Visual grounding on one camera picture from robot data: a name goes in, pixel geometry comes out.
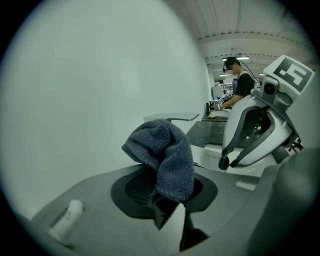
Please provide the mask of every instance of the ceiling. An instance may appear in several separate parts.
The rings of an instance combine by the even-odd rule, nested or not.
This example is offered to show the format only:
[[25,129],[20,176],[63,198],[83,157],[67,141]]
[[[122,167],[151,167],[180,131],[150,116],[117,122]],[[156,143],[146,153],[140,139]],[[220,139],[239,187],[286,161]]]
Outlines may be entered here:
[[197,41],[215,80],[229,56],[255,76],[282,54],[315,69],[318,57],[299,22],[276,0],[164,0]]

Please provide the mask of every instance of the towel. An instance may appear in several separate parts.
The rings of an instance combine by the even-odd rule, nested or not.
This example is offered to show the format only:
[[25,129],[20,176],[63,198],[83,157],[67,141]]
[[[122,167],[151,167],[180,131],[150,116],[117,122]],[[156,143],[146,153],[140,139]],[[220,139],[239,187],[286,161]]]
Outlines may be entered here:
[[195,165],[188,137],[165,119],[140,125],[122,150],[137,163],[157,172],[155,190],[163,197],[183,203],[194,190]]

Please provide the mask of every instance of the person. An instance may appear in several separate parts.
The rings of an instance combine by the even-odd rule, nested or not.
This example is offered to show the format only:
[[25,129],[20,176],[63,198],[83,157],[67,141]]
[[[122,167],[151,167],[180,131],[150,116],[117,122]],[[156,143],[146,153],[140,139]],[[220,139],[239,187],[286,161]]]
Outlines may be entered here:
[[228,57],[225,60],[225,67],[227,70],[232,70],[233,75],[238,75],[237,88],[235,95],[224,103],[218,103],[214,105],[215,110],[221,110],[227,107],[231,107],[240,101],[243,97],[249,95],[254,88],[255,81],[251,78],[249,73],[243,69],[240,61],[235,57]]

